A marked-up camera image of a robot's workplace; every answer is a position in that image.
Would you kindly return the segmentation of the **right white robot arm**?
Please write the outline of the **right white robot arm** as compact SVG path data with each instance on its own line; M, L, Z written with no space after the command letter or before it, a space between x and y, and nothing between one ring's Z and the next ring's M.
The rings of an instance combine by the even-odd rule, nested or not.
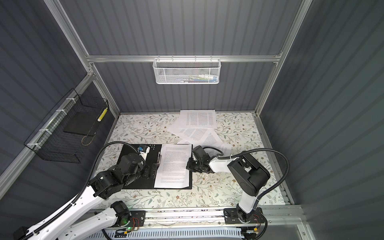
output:
M209 148L219 154L211 157L206 152L207 147L197 146L192 149L186 169L194 173L231 173L243 190L236 207L236 217L242 223L250 222L260 199L272 190L269 188L261 192L271 178L269 171L251 155L251 151L224 157L221 150Z

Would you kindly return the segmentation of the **black white file folder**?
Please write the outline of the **black white file folder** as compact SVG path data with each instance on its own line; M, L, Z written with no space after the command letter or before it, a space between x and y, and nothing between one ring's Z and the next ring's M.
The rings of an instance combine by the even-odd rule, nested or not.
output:
M125 177L124 190L154 190L162 145L124 145L117 165Z

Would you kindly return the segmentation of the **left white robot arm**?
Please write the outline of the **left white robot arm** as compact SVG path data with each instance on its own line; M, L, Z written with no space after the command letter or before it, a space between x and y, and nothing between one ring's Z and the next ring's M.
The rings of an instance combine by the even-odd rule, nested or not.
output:
M141 177L152 178L157 164L147 164L146 154L130 153L109 169L99 172L83 189L49 217L27 228L17 229L15 240L80 240L113 225L125 227L132 222L128 207L121 201L80 223L76 221L86 212L107 200L123 187Z

